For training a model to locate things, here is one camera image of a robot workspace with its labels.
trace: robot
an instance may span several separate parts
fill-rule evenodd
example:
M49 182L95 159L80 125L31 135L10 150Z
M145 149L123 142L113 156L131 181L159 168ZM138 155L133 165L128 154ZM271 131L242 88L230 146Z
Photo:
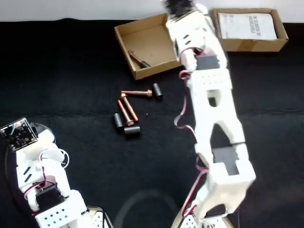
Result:
M185 67L180 78L189 88L193 104L195 130L186 127L196 137L198 162L204 164L197 165L200 174L172 228L229 228L226 215L236 211L256 175L234 107L227 59L206 7L189 0L163 3L176 59ZM215 105L210 105L210 98ZM230 147L211 148L214 124L226 133ZM81 194L71 190L64 169L68 154L57 147L50 129L22 118L2 127L0 134L16 153L18 187L39 227L113 227L101 208L87 208Z
M168 11L166 27L177 61L186 70L180 79L190 90L196 121L195 151L205 168L194 183L172 228L229 227L223 218L233 213L256 179L249 160L242 125L237 118L228 62L216 36L208 9L190 0L164 0ZM210 139L215 124L229 138L230 147L212 149ZM205 183L198 189L200 179Z
M99 207L87 207L70 189L65 168L68 153L59 149L46 126L22 118L0 129L8 150L16 153L18 188L41 228L113 228Z

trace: black cloth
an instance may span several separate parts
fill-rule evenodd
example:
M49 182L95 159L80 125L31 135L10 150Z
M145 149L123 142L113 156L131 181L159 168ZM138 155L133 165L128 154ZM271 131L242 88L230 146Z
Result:
M87 205L101 205L114 222L133 196L139 200L124 228L168 228L198 175L193 136L173 125L183 103L181 68L135 81L114 35L122 23L0 23L0 125L23 116L47 125L70 155L69 184ZM241 227L304 223L304 47L298 32L304 27L285 26L290 42L280 53L228 55L235 106L257 174L240 207ZM154 82L163 101L130 98L142 133L127 140L113 124L120 91L145 90ZM194 125L191 105L182 123ZM216 131L212 144L225 140ZM33 227L14 206L2 170L1 226ZM14 181L12 154L9 175ZM14 194L24 207L22 195Z

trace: white wall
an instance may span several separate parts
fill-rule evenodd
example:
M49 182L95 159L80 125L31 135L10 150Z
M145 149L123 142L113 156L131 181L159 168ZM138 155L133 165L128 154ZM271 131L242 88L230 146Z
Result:
M304 0L198 0L209 8L273 8L283 22L304 22ZM164 12L159 0L0 0L0 21L141 19Z

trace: black cylindrical magnet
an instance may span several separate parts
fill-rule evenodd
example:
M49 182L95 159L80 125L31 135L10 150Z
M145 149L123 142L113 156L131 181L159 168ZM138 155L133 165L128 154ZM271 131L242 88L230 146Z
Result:
M130 134L140 134L140 132L141 132L140 126L125 127L125 128L124 128L124 133L125 133L126 135L130 135Z
M162 98L162 92L160 87L158 86L157 83L153 84L153 90L154 90L154 95L156 96L156 98L161 99Z
M140 64L140 67L141 68L148 68L148 67L151 67L147 62L145 62L145 61L142 61Z
M114 121L115 121L115 126L117 129L122 129L124 127L122 119L120 118L119 113L114 114Z

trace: brown cardboard box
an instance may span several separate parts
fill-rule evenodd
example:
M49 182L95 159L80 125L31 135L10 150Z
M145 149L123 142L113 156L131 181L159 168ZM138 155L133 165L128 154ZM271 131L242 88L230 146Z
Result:
M221 38L218 13L269 13L272 16L277 39L224 39ZM225 51L278 52L288 42L283 23L275 9L214 9L214 22L218 37Z
M167 15L133 21L115 27L116 37L136 80L181 66L176 61L173 44L166 29ZM151 67L141 69L128 50Z

